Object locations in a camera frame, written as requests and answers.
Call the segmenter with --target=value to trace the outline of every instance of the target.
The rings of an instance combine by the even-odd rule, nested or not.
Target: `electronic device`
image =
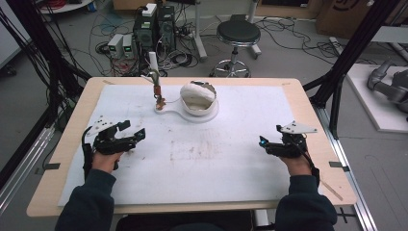
[[[136,43],[148,51],[155,50],[158,40],[156,12],[152,16],[138,15],[133,27]]]
[[[108,43],[109,52],[113,59],[120,59],[123,55],[123,35],[116,34]]]
[[[136,45],[133,41],[132,35],[124,35],[123,36],[123,53],[125,59],[132,60],[135,59],[136,56]]]
[[[174,36],[175,22],[174,22],[174,7],[162,6],[158,15],[160,28],[160,42],[162,48],[166,51],[173,51],[176,49],[176,37]]]

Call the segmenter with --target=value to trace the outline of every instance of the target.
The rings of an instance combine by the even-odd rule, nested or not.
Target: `white mount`
[[[114,123],[104,118],[103,116],[99,117],[98,120],[92,125],[92,127],[87,132],[87,137],[90,137],[96,133],[102,132],[110,127],[114,126]]]
[[[290,134],[304,134],[304,133],[316,133],[318,129],[293,121],[292,123],[286,125],[285,127],[282,127],[280,131],[283,133]]]

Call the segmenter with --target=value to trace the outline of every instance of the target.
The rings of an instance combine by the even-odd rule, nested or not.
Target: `power supply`
[[[123,55],[123,35],[116,34],[108,43],[109,52],[113,59],[120,59]]]
[[[123,52],[125,54],[125,59],[135,59],[136,56],[136,45],[133,42],[132,35],[124,35],[123,36]]]
[[[162,6],[159,9],[159,28],[160,28],[160,41],[162,47],[167,51],[173,51],[176,49],[176,42],[174,36],[174,7]]]

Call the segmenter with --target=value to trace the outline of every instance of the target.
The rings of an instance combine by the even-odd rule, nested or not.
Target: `white bowl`
[[[216,89],[207,82],[191,81],[180,89],[180,95],[184,110],[194,116],[207,115],[216,105]]]

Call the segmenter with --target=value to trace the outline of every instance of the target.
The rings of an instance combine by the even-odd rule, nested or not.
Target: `tape mark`
[[[320,180],[321,184],[323,184],[324,187],[327,188],[327,190],[329,190],[331,193],[333,193],[334,195],[336,195],[337,198],[339,198],[341,201],[343,201],[343,197],[341,195],[339,195],[333,188],[331,188],[326,182]]]

